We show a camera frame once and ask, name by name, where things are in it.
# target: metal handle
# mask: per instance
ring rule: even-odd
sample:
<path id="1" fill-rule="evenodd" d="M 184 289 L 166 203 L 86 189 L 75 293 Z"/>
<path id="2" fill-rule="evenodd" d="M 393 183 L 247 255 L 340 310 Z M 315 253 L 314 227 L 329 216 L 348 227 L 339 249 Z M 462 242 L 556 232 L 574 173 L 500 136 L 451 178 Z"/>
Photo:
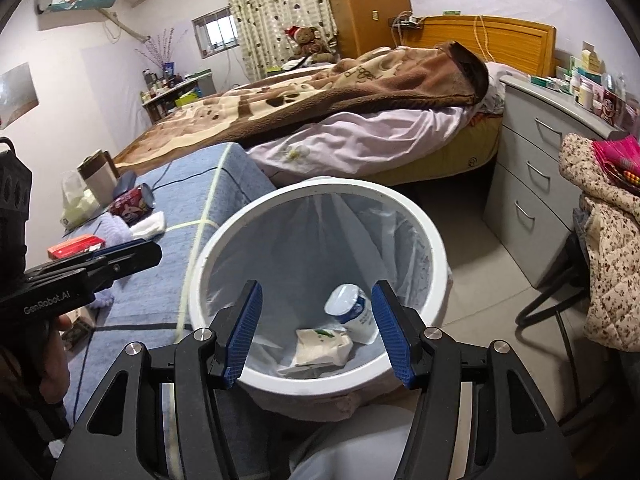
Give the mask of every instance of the metal handle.
<path id="1" fill-rule="evenodd" d="M 535 216 L 528 215 L 528 214 L 527 214 L 527 212 L 526 212 L 526 211 L 524 211 L 524 209 L 520 207 L 520 204 L 518 204 L 518 201 L 517 201 L 517 200 L 514 202 L 514 204 L 515 204 L 515 205 L 516 205 L 516 207 L 520 210 L 520 212 L 521 212 L 524 216 L 526 216 L 529 220 L 531 220 L 531 221 L 536 221 Z"/>
<path id="2" fill-rule="evenodd" d="M 527 166 L 529 168 L 531 168 L 533 171 L 535 171 L 537 174 L 539 174 L 539 176 L 546 178 L 547 180 L 551 180 L 551 177 L 548 175 L 545 175 L 544 173 L 542 173 L 542 171 L 540 171 L 538 168 L 536 168 L 534 165 L 532 165 L 529 161 L 527 161 Z"/>
<path id="3" fill-rule="evenodd" d="M 547 130 L 551 130 L 553 133 L 558 134 L 558 135 L 562 135 L 562 132 L 559 132 L 558 130 L 553 129 L 551 126 L 549 126 L 548 124 L 543 123 L 539 118 L 536 117 L 536 122 L 540 125 L 540 126 L 544 126 Z"/>

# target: blue gripper pad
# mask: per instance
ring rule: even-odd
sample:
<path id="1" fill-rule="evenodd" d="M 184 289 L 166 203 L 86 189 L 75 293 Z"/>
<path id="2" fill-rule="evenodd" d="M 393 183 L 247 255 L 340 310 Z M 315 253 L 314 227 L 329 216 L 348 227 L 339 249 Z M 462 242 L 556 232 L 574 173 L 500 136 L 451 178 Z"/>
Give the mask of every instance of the blue gripper pad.
<path id="1" fill-rule="evenodd" d="M 255 282 L 249 293 L 238 322 L 230 334 L 226 345 L 224 380 L 227 388 L 231 388 L 242 374 L 244 362 L 249 353 L 249 346 L 254 338 L 255 328 L 262 313 L 262 287 Z"/>
<path id="2" fill-rule="evenodd" d="M 393 300 L 399 305 L 395 295 L 391 301 Z M 394 374 L 405 387 L 411 389 L 415 380 L 415 373 L 411 366 L 411 349 L 396 319 L 390 300 L 379 284 L 375 284 L 371 291 L 371 308 Z"/>

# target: gray drawer cabinet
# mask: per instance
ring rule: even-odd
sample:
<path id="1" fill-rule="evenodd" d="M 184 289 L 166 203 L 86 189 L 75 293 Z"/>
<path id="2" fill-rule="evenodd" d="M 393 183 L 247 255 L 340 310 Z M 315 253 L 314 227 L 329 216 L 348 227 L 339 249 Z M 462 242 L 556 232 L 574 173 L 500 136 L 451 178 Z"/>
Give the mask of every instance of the gray drawer cabinet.
<path id="1" fill-rule="evenodd" d="M 620 139 L 625 133 L 570 101 L 569 96 L 505 76 L 500 148 L 484 221 L 532 286 L 562 253 L 580 190 L 558 171 L 562 138 Z"/>

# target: wall picture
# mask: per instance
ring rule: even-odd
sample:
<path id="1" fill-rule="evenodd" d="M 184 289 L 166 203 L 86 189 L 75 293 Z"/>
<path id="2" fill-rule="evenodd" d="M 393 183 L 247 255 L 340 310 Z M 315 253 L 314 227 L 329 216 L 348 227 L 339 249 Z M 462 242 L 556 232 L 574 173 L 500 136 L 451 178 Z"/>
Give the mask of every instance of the wall picture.
<path id="1" fill-rule="evenodd" d="M 0 130 L 38 106 L 29 63 L 0 75 Z"/>

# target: tiled floor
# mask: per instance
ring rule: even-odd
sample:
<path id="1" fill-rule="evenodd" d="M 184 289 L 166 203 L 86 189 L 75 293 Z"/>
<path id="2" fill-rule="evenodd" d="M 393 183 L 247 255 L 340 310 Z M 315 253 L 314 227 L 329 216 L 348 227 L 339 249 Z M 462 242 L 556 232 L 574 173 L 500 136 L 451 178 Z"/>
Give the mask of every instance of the tiled floor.
<path id="1" fill-rule="evenodd" d="M 457 341 L 488 346 L 495 339 L 510 343 L 536 381 L 556 418 L 575 405 L 568 358 L 555 319 L 516 333 L 515 317 L 539 293 L 482 221 L 482 183 L 472 179 L 446 179 L 420 184 L 411 198 L 436 224 L 453 272 L 453 287 L 444 313 L 443 329 Z M 568 297 L 562 290 L 550 306 Z M 604 380 L 606 352 L 582 335 L 586 306 L 562 314 L 572 340 L 582 396 Z M 450 478 L 463 475 L 470 427 L 470 384 L 462 385 L 460 422 Z M 417 394 L 396 404 L 414 408 Z"/>

